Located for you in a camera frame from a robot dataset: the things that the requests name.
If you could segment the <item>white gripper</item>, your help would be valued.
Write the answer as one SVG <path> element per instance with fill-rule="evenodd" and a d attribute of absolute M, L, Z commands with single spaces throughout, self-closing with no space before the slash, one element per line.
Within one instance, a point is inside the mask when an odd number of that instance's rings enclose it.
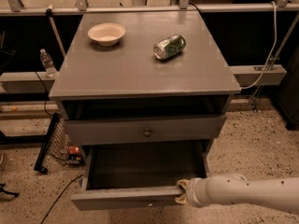
<path fill-rule="evenodd" d="M 201 208 L 205 206 L 206 178 L 180 179 L 177 185 L 185 189 L 185 194 L 175 198 L 175 202 L 181 205 L 191 205 Z"/>

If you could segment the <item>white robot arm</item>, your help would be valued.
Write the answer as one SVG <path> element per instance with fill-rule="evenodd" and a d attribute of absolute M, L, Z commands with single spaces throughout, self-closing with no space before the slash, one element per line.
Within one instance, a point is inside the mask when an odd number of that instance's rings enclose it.
<path fill-rule="evenodd" d="M 247 180 L 240 174 L 181 179 L 179 204 L 201 208 L 212 204 L 250 203 L 299 215 L 299 178 Z"/>

